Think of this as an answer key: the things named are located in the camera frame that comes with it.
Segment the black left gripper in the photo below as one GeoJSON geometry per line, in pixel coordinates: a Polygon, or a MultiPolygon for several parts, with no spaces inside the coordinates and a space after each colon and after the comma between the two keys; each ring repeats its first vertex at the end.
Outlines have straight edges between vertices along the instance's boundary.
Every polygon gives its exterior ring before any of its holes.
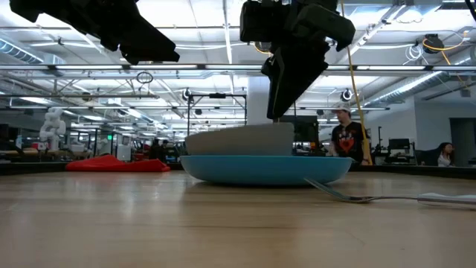
{"type": "Polygon", "coordinates": [[[10,0],[10,9],[30,22],[48,14],[98,38],[110,51],[119,46],[131,64],[180,59],[176,44],[140,16],[135,0],[10,0]]]}

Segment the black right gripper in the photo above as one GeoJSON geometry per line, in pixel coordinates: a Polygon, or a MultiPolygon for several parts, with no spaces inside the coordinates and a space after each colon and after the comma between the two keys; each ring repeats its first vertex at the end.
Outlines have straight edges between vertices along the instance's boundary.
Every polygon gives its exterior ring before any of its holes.
{"type": "MultiPolygon", "coordinates": [[[[240,14],[239,37],[243,42],[310,45],[330,38],[336,50],[353,41],[354,24],[337,11],[337,1],[246,1],[240,14]]],[[[276,50],[262,65],[269,79],[267,118],[280,118],[328,68],[326,49],[276,50]]]]}

